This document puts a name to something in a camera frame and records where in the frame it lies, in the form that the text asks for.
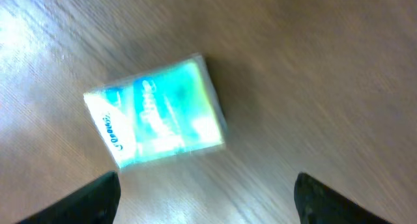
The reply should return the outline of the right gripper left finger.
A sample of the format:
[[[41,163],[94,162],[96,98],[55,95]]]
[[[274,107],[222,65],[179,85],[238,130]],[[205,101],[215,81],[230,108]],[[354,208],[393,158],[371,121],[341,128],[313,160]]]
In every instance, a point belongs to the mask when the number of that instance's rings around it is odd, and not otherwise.
[[[118,174],[109,171],[19,224],[112,224],[121,198]]]

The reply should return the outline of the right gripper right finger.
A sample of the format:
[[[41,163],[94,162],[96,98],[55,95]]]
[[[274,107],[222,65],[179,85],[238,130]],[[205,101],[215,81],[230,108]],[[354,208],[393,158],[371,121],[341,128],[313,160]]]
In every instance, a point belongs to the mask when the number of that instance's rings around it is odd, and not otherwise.
[[[301,224],[391,224],[307,173],[299,173],[294,200]]]

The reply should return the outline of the small teal tissue pack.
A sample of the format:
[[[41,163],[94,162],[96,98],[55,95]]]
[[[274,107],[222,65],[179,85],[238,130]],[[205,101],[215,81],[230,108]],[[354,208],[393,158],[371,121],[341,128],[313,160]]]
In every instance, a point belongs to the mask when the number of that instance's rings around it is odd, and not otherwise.
[[[199,53],[91,89],[83,99],[120,170],[225,143],[224,115]]]

